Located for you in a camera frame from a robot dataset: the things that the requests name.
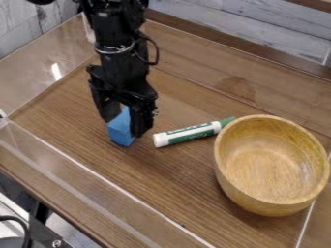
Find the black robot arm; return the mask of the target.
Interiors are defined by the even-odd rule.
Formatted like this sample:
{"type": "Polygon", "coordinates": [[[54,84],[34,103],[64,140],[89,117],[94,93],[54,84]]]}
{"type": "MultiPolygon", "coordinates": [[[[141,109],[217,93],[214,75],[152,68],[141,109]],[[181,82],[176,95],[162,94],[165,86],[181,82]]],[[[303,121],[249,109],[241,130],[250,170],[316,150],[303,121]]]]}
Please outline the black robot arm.
{"type": "Polygon", "coordinates": [[[154,40],[141,31],[148,0],[72,0],[80,5],[94,34],[98,64],[86,66],[98,114],[110,121],[120,107],[129,109],[129,130],[140,137],[153,125],[157,93],[146,81],[158,63],[148,55],[154,40]]]}

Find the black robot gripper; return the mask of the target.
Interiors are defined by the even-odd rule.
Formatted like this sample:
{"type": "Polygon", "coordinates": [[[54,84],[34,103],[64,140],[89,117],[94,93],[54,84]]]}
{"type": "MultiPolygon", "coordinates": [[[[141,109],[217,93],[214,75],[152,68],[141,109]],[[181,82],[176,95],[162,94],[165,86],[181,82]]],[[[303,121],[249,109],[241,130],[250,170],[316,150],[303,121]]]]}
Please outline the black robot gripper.
{"type": "Polygon", "coordinates": [[[130,49],[96,48],[100,65],[86,67],[93,102],[105,123],[121,112],[120,104],[129,107],[130,132],[138,138],[153,125],[157,93],[146,81],[149,67],[145,47],[130,49]]]}

